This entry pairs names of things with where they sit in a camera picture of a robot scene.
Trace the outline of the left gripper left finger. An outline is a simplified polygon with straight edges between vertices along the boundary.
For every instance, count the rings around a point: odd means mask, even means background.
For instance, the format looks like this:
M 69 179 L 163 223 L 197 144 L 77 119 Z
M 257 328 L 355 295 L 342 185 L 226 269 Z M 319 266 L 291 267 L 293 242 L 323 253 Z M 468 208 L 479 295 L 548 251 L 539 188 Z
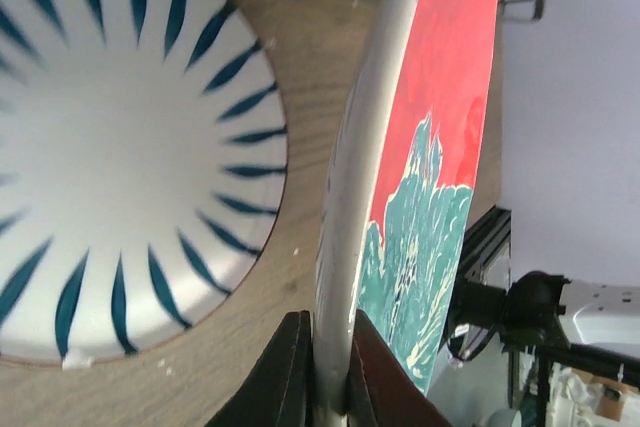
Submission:
M 311 320 L 289 312 L 238 391 L 211 418 L 213 427 L 304 426 L 312 370 Z

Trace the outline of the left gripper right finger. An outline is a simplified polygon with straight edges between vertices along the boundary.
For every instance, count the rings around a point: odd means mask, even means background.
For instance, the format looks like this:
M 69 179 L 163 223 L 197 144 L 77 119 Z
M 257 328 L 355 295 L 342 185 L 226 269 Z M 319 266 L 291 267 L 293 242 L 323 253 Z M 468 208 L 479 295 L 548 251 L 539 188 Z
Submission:
M 356 311 L 348 375 L 350 426 L 431 426 L 451 423 L 422 394 L 362 310 Z

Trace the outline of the white plate with coloured rim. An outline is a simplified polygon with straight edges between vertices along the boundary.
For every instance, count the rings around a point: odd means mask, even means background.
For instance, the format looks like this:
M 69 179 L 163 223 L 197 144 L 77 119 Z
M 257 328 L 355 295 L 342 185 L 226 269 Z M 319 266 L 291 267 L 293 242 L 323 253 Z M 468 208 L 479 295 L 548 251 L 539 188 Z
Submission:
M 313 316 L 314 422 L 347 422 L 364 314 L 430 385 L 469 218 L 498 0 L 381 0 L 328 170 Z

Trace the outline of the white plate blue stripes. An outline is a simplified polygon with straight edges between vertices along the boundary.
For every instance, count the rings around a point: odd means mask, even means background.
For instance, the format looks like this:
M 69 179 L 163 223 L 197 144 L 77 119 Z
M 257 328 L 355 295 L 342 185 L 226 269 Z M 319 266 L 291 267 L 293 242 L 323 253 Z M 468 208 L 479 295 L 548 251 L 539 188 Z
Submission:
M 200 323 L 263 253 L 284 106 L 233 0 L 1 0 L 1 358 L 89 366 Z

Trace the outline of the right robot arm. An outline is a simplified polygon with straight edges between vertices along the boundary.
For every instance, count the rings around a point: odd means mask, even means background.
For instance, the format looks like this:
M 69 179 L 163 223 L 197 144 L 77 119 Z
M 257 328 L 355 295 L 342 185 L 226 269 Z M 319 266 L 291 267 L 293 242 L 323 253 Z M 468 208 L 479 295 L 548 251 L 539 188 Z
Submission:
M 445 324 L 497 334 L 507 351 L 535 351 L 554 362 L 629 385 L 639 384 L 639 357 L 606 345 L 639 345 L 639 288 L 529 272 L 505 290 L 456 283 Z

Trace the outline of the black aluminium frame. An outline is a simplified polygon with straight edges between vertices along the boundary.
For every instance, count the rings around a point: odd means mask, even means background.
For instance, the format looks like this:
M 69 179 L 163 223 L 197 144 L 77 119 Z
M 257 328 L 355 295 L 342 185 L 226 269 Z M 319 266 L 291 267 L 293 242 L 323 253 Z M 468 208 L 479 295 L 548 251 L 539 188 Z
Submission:
M 458 276 L 480 281 L 510 237 L 511 211 L 493 206 L 466 231 Z

